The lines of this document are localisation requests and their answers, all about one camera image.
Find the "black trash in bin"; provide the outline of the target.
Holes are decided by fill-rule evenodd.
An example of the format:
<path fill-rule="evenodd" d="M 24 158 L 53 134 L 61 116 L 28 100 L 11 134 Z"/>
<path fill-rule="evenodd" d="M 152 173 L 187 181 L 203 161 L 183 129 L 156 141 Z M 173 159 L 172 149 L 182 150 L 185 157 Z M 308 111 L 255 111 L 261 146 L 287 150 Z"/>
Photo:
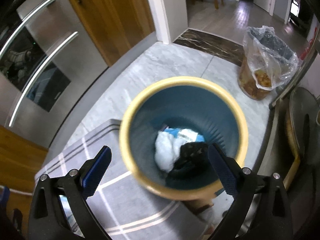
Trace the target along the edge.
<path fill-rule="evenodd" d="M 191 180 L 202 176 L 211 168 L 208 145 L 205 142 L 188 142 L 180 147 L 180 157 L 175 161 L 167 178 Z"/>

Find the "white crumpled trash in bin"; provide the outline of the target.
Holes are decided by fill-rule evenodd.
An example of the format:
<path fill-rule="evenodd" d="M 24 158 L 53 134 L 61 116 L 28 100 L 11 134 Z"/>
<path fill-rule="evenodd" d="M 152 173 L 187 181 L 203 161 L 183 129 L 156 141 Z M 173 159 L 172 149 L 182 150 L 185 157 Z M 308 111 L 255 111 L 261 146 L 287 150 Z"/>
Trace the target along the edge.
<path fill-rule="evenodd" d="M 188 142 L 205 142 L 204 136 L 187 128 L 166 127 L 159 131 L 155 141 L 155 162 L 158 168 L 169 173 L 180 157 L 180 147 Z"/>

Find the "lower wooden cabinet drawers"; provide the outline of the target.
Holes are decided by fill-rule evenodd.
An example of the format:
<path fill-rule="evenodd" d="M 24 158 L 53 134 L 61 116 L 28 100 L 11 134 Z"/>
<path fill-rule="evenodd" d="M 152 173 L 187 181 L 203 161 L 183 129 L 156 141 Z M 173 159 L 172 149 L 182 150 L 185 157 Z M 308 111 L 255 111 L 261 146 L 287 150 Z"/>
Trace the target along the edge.
<path fill-rule="evenodd" d="M 1 126 L 1 187 L 10 196 L 6 215 L 12 219 L 14 209 L 22 213 L 22 236 L 28 237 L 28 219 L 35 175 L 42 167 L 48 149 L 39 146 Z"/>

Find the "grey checked floor mat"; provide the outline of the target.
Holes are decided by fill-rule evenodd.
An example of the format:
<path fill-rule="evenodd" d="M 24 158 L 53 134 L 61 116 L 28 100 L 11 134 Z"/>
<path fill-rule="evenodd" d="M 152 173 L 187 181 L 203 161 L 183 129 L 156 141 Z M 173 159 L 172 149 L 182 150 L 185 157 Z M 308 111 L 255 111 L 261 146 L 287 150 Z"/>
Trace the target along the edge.
<path fill-rule="evenodd" d="M 53 178 L 79 169 L 106 145 L 112 160 L 87 203 L 112 239 L 203 239 L 214 228 L 212 208 L 195 215 L 182 202 L 141 187 L 121 158 L 119 129 L 119 120 L 107 120 L 44 165 L 35 180 L 44 173 Z"/>

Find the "teal bin with yellow rim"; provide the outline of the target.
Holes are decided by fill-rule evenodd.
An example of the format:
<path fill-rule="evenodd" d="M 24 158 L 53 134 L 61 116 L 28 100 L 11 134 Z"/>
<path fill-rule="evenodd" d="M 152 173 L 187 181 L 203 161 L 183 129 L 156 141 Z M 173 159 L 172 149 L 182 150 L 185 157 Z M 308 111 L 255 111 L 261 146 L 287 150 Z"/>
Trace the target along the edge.
<path fill-rule="evenodd" d="M 248 128 L 237 101 L 208 80 L 177 76 L 151 84 L 129 104 L 120 125 L 126 168 L 148 191 L 172 200 L 212 199 L 222 184 L 211 146 L 240 166 Z"/>

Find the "clear plastic bag with food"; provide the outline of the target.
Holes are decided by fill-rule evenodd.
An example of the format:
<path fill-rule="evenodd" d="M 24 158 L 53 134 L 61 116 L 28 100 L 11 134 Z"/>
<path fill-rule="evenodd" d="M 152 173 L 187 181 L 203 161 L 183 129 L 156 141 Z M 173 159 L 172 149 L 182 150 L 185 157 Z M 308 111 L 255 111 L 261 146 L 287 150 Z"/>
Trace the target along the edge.
<path fill-rule="evenodd" d="M 275 34 L 272 27 L 248 27 L 243 49 L 238 84 L 254 100 L 263 100 L 272 90 L 286 84 L 299 67 L 296 52 Z"/>

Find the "stainless steel double oven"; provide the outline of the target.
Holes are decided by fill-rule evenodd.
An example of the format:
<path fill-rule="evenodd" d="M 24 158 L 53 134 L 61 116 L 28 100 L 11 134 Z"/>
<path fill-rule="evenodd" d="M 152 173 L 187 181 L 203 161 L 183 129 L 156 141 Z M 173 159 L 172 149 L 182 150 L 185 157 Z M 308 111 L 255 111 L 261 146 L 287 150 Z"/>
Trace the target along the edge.
<path fill-rule="evenodd" d="M 43 147 L 107 64 L 68 0 L 27 0 L 1 44 L 1 125 Z"/>

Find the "wooden cabinet door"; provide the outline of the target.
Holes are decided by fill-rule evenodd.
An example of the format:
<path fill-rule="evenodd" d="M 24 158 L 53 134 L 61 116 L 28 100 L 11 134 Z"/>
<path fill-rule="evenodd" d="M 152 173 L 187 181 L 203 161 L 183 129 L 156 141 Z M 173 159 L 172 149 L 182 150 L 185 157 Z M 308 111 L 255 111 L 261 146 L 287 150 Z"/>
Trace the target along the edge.
<path fill-rule="evenodd" d="M 69 1 L 109 66 L 155 32 L 148 0 Z"/>

